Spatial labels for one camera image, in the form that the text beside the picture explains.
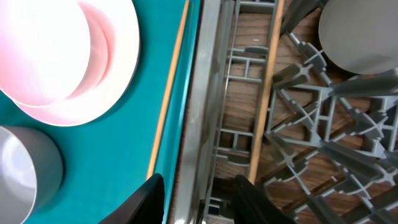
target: dish rack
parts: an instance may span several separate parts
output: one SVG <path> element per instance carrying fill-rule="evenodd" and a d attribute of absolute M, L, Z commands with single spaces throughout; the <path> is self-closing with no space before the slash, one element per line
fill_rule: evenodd
<path fill-rule="evenodd" d="M 304 192 L 304 199 L 295 201 L 284 212 L 298 222 L 302 219 L 301 214 L 310 210 L 322 223 L 366 223 L 370 220 L 396 223 L 389 210 L 398 207 L 398 186 L 395 185 L 398 174 L 398 98 L 367 97 L 370 106 L 365 112 L 353 106 L 349 99 L 337 97 L 334 95 L 338 91 L 337 86 L 328 75 L 323 51 L 294 34 L 298 23 L 316 8 L 322 9 L 326 2 L 286 3 L 289 8 L 284 14 L 281 35 L 290 40 L 288 45 L 299 52 L 301 60 L 299 63 L 289 62 L 288 66 L 276 66 L 262 152 L 277 168 L 275 172 L 258 176 L 255 185 L 272 201 L 270 185 L 296 182 Z M 173 223 L 216 223 L 215 220 L 233 223 L 229 209 L 232 194 L 230 177 L 249 175 L 256 135 L 254 128 L 242 130 L 225 125 L 228 119 L 226 107 L 230 106 L 227 101 L 242 100 L 238 93 L 228 94 L 228 88 L 237 83 L 250 83 L 257 85 L 253 88 L 255 91 L 261 92 L 278 4 L 278 1 L 259 0 L 204 1 Z M 268 22 L 260 21 L 267 23 L 267 37 L 253 39 L 251 44 L 241 44 L 238 23 L 242 14 L 267 15 Z M 312 100 L 300 104 L 292 92 L 310 93 Z M 259 104 L 260 99 L 253 100 L 254 104 Z M 277 100 L 293 113 L 275 124 L 274 116 L 279 107 Z M 337 104 L 353 121 L 340 133 L 335 132 L 333 123 Z M 259 108 L 252 109 L 248 113 L 255 117 L 256 127 Z M 295 125 L 302 126 L 302 138 L 293 138 L 295 134 L 287 131 Z M 361 136 L 361 147 L 352 149 L 344 145 L 342 140 L 350 136 Z M 301 151 L 297 147 L 310 147 L 311 150 Z M 330 172 L 325 184 L 308 186 L 302 176 L 313 158 L 318 156 L 328 160 L 335 172 Z M 215 177 L 220 166 L 225 169 L 225 178 Z M 234 167 L 231 172 L 228 170 L 230 167 Z M 392 187 L 377 197 L 368 192 L 372 185 L 384 182 Z M 337 212 L 328 198 L 332 194 L 356 197 L 360 203 L 348 212 Z"/>

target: gray dish rack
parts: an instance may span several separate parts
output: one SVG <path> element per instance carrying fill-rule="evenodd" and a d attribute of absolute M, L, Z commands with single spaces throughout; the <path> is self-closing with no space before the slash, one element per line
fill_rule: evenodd
<path fill-rule="evenodd" d="M 249 67 L 266 66 L 277 4 L 278 1 L 204 0 L 187 127 L 180 156 L 174 223 L 202 223 L 209 217 L 233 222 L 233 214 L 229 210 L 230 181 L 215 179 L 217 159 L 227 159 L 232 165 L 245 169 L 248 174 L 250 152 L 240 150 L 237 144 L 240 136 L 254 139 L 254 133 L 222 127 L 226 92 L 231 80 L 262 86 L 261 78 L 248 75 Z M 345 98 L 349 96 L 345 92 L 347 83 L 334 85 L 328 78 L 322 50 L 294 35 L 294 27 L 300 20 L 316 7 L 322 8 L 325 4 L 326 1 L 321 0 L 297 0 L 284 14 L 281 35 L 289 37 L 301 53 L 303 62 L 292 64 L 274 75 L 267 120 L 272 119 L 277 97 L 287 102 L 295 114 L 277 126 L 267 122 L 263 141 L 271 147 L 266 150 L 285 169 L 270 179 L 256 182 L 256 186 L 267 194 L 267 186 L 273 182 L 297 181 L 308 199 L 286 212 L 294 220 L 298 219 L 300 211 L 309 208 L 322 223 L 366 223 L 370 220 L 376 223 L 397 223 L 389 210 L 398 207 L 398 186 L 376 198 L 369 195 L 367 188 L 380 182 L 396 184 L 398 98 L 394 95 L 368 96 L 371 98 L 371 109 L 368 113 L 360 112 Z M 238 18 L 242 12 L 272 15 L 265 46 L 252 45 L 243 49 L 236 47 Z M 245 64 L 243 76 L 231 73 L 233 63 Z M 325 86 L 306 84 L 311 79 L 310 70 L 324 81 Z M 385 75 L 396 75 L 396 71 L 389 71 Z M 286 91 L 288 88 L 313 92 L 316 100 L 309 105 L 300 105 L 289 96 Z M 340 135 L 331 137 L 337 101 L 346 108 L 355 123 Z M 305 126 L 305 139 L 293 139 L 279 134 L 280 130 L 297 123 Z M 233 135 L 231 147 L 220 146 L 221 133 Z M 347 135 L 364 136 L 362 150 L 347 149 L 336 143 Z M 295 159 L 295 144 L 317 149 L 301 159 Z M 309 160 L 317 154 L 327 156 L 344 178 L 334 179 L 332 185 L 313 194 L 300 175 L 307 170 Z M 339 216 L 325 200 L 333 192 L 356 195 L 362 204 Z"/>

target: white plate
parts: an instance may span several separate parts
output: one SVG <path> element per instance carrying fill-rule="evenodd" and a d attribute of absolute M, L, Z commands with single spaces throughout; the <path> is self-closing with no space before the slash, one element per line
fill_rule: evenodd
<path fill-rule="evenodd" d="M 139 27 L 136 10 L 130 0 L 85 0 L 96 9 L 108 44 L 109 61 L 101 83 L 72 99 L 46 108 L 17 106 L 43 123 L 76 126 L 90 122 L 107 112 L 129 85 L 139 54 Z"/>

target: blue tray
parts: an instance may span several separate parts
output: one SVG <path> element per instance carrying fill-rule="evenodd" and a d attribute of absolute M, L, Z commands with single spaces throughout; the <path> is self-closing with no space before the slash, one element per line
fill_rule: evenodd
<path fill-rule="evenodd" d="M 146 179 L 160 107 L 185 0 L 134 0 L 141 54 L 118 103 L 96 121 L 60 128 L 40 123 L 0 93 L 0 124 L 47 133 L 59 146 L 65 179 L 26 223 L 98 223 Z M 164 176 L 167 222 L 187 101 L 200 0 L 192 0 L 155 171 Z"/>

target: chopstick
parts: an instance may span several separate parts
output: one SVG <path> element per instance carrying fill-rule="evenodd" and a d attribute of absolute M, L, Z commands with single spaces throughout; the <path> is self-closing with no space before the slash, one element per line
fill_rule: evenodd
<path fill-rule="evenodd" d="M 254 146 L 251 152 L 249 181 L 254 184 L 257 175 L 257 168 L 259 165 L 259 158 L 262 146 L 262 135 L 264 134 L 264 127 L 266 125 L 269 95 L 271 93 L 272 76 L 274 76 L 274 65 L 276 60 L 276 53 L 279 42 L 279 32 L 283 17 L 283 8 L 285 0 L 278 0 L 277 9 L 275 13 L 274 27 L 272 28 L 272 37 L 269 46 L 268 61 L 266 67 L 266 74 L 264 75 L 264 86 L 261 95 L 260 111 L 258 113 L 258 121 L 255 130 Z"/>
<path fill-rule="evenodd" d="M 189 8 L 189 0 L 186 0 L 180 21 L 180 28 L 178 29 L 177 39 L 174 45 L 173 57 L 169 70 L 169 77 L 167 78 L 166 89 L 164 91 L 164 96 L 163 96 L 162 108 L 160 109 L 154 146 L 152 148 L 152 154 L 150 155 L 147 179 L 149 179 L 154 174 L 155 171 L 155 165 L 156 165 L 157 155 L 159 153 L 160 141 L 162 140 L 164 123 L 167 115 L 167 110 L 169 108 L 170 95 L 174 84 L 175 71 L 177 70 L 178 59 L 180 58 L 181 44 L 184 35 L 185 24 L 187 23 L 188 8 Z"/>

